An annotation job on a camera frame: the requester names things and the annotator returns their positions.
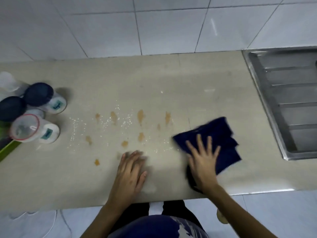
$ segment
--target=hand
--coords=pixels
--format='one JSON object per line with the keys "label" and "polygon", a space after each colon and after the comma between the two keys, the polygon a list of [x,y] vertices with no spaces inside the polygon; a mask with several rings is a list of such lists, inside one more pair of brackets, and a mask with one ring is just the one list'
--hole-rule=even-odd
{"label": "hand", "polygon": [[140,159],[141,153],[134,151],[128,158],[122,155],[108,201],[105,206],[116,213],[122,213],[132,204],[136,195],[141,191],[147,172],[140,176],[139,172],[145,163]]}
{"label": "hand", "polygon": [[205,194],[212,192],[213,188],[218,185],[216,178],[216,160],[220,152],[218,146],[212,153],[211,136],[208,136],[207,150],[201,140],[201,135],[197,135],[198,150],[187,140],[186,145],[192,152],[188,154],[188,163],[191,168],[192,175],[198,188]]}

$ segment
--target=stainless steel sink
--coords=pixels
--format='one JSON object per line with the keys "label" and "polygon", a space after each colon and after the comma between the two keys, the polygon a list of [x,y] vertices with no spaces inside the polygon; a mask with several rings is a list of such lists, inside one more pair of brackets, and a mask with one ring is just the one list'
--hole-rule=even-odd
{"label": "stainless steel sink", "polygon": [[283,158],[317,158],[317,47],[243,55]]}

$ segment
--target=black pants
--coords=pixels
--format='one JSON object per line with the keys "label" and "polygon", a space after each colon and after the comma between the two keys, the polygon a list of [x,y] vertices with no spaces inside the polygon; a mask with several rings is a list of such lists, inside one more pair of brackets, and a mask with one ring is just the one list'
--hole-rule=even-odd
{"label": "black pants", "polygon": [[[149,215],[150,204],[140,203],[130,205],[120,216],[119,220],[114,224],[110,233],[131,223],[132,221]],[[203,229],[196,216],[185,207],[183,200],[164,201],[162,215],[174,216],[189,220]]]}

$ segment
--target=person's right arm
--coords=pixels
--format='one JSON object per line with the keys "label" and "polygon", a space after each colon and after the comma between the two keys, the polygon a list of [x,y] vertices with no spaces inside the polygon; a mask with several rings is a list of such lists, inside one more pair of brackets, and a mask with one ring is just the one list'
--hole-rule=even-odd
{"label": "person's right arm", "polygon": [[197,135],[198,150],[189,141],[186,144],[192,152],[192,156],[189,155],[189,166],[198,188],[215,204],[238,236],[276,238],[274,234],[238,205],[218,184],[215,166],[220,147],[218,146],[216,151],[212,153],[211,137],[208,137],[207,150],[200,135]]}

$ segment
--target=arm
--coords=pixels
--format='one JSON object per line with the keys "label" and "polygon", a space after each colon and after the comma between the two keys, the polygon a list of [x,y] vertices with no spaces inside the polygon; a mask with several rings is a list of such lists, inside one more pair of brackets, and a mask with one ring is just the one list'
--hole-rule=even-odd
{"label": "arm", "polygon": [[147,172],[144,171],[139,176],[145,162],[140,159],[140,156],[141,153],[137,151],[128,158],[125,158],[125,154],[122,155],[108,201],[81,238],[107,237],[124,210],[132,204],[136,195],[141,191],[147,175]]}
{"label": "arm", "polygon": [[189,155],[189,166],[200,190],[215,204],[231,224],[239,237],[276,238],[252,215],[238,205],[218,184],[216,179],[216,160],[220,152],[218,146],[212,153],[211,137],[208,137],[207,150],[204,148],[201,135],[197,135],[198,150],[186,142],[192,152]]}

